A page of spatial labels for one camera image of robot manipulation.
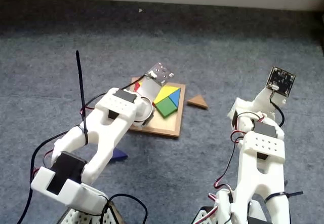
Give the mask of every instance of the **small camera board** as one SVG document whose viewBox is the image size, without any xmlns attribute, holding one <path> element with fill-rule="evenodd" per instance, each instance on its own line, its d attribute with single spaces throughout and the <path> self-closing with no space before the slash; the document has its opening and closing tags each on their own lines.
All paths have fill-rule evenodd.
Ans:
<svg viewBox="0 0 324 224">
<path fill-rule="evenodd" d="M 294 74 L 274 66 L 269 75 L 266 88 L 288 97 L 295 77 Z"/>
<path fill-rule="evenodd" d="M 174 76 L 174 74 L 162 63 L 157 63 L 145 74 L 148 77 L 154 79 L 160 86 L 164 86 L 167 81 Z"/>
</svg>

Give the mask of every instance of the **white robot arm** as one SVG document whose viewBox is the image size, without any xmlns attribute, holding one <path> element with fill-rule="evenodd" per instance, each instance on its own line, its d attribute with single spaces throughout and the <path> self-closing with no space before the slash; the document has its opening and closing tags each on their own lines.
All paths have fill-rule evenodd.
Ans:
<svg viewBox="0 0 324 224">
<path fill-rule="evenodd" d="M 129 127 L 142 126 L 152 117 L 152 101 L 172 76 L 158 63 L 145 74 L 137 92 L 110 89 L 86 117 L 88 142 L 98 144 L 93 158 L 87 163 L 72 154 L 87 144 L 82 122 L 54 143 L 52 167 L 41 167 L 31 188 L 72 209 L 100 215 L 107 196 L 90 185 L 108 164 Z"/>
<path fill-rule="evenodd" d="M 237 187 L 234 191 L 229 188 L 210 194 L 215 200 L 214 213 L 197 215 L 194 224 L 290 223 L 284 184 L 285 134 L 275 122 L 274 111 L 285 105 L 294 79 L 293 74 L 274 67 L 266 87 L 254 101 L 235 100 L 228 116 L 234 130 L 231 136 L 242 134 L 241 140 L 233 140 L 240 149 Z M 265 200 L 271 222 L 267 222 L 260 203 L 252 200 L 253 194 Z"/>
</svg>

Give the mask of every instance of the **black zip tie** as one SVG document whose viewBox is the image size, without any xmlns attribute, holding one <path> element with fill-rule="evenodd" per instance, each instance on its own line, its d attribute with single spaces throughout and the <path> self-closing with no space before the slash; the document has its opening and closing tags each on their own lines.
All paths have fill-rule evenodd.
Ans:
<svg viewBox="0 0 324 224">
<path fill-rule="evenodd" d="M 82 69 L 81 69 L 81 62 L 80 62 L 80 55 L 79 55 L 79 51 L 77 50 L 76 53 L 76 63 L 77 63 L 77 71 L 79 74 L 79 84 L 80 84 L 80 94 L 81 94 L 81 103 L 82 103 L 82 121 L 83 121 L 83 125 L 84 125 L 84 129 L 82 130 L 85 138 L 86 138 L 86 143 L 85 145 L 88 144 L 88 131 L 87 131 L 87 124 L 86 124 L 86 104 L 85 104 L 85 93 L 83 91 L 83 79 L 82 79 Z"/>
<path fill-rule="evenodd" d="M 271 194 L 267 198 L 265 198 L 264 203 L 267 203 L 270 199 L 272 199 L 273 197 L 276 197 L 276 196 L 286 195 L 287 198 L 289 199 L 292 196 L 297 196 L 297 195 L 302 195 L 302 194 L 304 194 L 303 191 L 298 191 L 298 192 L 294 192 L 294 193 L 290 193 L 290 194 L 288 194 L 286 192 L 278 192 L 278 193 Z"/>
</svg>

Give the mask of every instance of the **wooden triangle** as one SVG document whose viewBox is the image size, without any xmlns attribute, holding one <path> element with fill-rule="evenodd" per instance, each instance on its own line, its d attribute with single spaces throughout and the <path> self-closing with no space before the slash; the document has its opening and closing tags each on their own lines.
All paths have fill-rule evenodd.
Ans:
<svg viewBox="0 0 324 224">
<path fill-rule="evenodd" d="M 207 109 L 208 105 L 205 102 L 205 100 L 203 99 L 203 97 L 201 95 L 197 95 L 194 98 L 190 99 L 189 101 L 187 101 L 188 105 L 193 105 L 193 106 L 197 106 L 197 107 L 201 107 L 203 109 Z"/>
</svg>

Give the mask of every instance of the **blue triangle piece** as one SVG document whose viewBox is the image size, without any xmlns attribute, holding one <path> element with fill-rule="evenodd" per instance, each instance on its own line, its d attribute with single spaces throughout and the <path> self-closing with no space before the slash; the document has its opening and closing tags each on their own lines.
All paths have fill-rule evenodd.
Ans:
<svg viewBox="0 0 324 224">
<path fill-rule="evenodd" d="M 174 103 L 174 105 L 176 107 L 179 106 L 179 99 L 180 99 L 180 89 L 176 90 L 174 93 L 172 93 L 169 98 L 172 100 L 172 102 Z"/>
<path fill-rule="evenodd" d="M 115 148 L 115 149 L 113 149 L 113 154 L 112 154 L 112 158 L 110 159 L 110 161 L 122 161 L 122 160 L 126 159 L 127 157 L 128 156 L 126 155 L 126 153 Z"/>
</svg>

